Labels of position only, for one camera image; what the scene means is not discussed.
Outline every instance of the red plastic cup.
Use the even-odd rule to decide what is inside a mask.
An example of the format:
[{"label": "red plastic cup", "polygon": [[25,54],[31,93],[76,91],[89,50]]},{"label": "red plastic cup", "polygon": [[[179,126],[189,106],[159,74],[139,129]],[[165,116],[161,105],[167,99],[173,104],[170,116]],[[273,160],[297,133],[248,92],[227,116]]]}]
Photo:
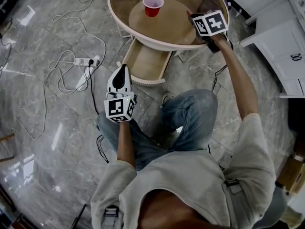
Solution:
[{"label": "red plastic cup", "polygon": [[145,13],[149,17],[155,17],[163,6],[164,0],[143,0],[145,6]]}]

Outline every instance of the person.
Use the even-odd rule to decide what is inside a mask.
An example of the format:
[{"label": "person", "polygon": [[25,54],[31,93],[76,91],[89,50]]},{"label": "person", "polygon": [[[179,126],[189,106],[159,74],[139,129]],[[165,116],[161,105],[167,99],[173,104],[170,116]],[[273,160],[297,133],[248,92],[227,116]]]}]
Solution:
[{"label": "person", "polygon": [[232,79],[242,123],[230,166],[222,171],[201,147],[208,144],[217,97],[194,89],[163,98],[166,130],[183,126],[174,145],[155,144],[134,120],[98,126],[117,161],[107,165],[91,198],[94,229],[252,228],[275,190],[275,169],[258,114],[254,86],[227,40],[212,37]]}]

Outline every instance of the power strip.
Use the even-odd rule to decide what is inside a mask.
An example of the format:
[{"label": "power strip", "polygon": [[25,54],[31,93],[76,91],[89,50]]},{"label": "power strip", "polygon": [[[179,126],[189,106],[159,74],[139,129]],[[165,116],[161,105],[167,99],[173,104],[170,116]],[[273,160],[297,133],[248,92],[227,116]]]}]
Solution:
[{"label": "power strip", "polygon": [[[88,67],[89,66],[89,60],[91,60],[91,59],[75,58],[74,59],[74,65]],[[92,60],[93,60],[93,64],[90,65],[90,67],[96,67],[100,64],[100,62],[97,59],[92,59]]]}]

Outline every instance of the sleeve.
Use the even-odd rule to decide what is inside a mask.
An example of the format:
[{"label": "sleeve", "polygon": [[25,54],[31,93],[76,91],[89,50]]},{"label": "sleeve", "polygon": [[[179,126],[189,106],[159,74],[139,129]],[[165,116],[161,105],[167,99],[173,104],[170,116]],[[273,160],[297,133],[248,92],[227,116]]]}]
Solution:
[{"label": "sleeve", "polygon": [[135,168],[125,161],[116,161],[106,167],[103,178],[91,198],[91,217],[94,229],[100,229],[105,209],[119,206],[119,195],[136,177]]},{"label": "sleeve", "polygon": [[276,175],[258,114],[244,118],[236,150],[224,175],[227,180],[239,181],[247,209],[256,220],[260,219],[271,203]]}]

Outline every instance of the shoe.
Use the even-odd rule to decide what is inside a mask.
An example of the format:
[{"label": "shoe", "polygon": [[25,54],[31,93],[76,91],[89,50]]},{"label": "shoe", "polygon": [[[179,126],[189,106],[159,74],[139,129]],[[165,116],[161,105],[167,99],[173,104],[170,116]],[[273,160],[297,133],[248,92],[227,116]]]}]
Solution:
[{"label": "shoe", "polygon": [[164,105],[167,101],[173,99],[174,97],[175,97],[175,95],[172,94],[171,92],[164,93],[164,95],[162,97],[162,105]]}]

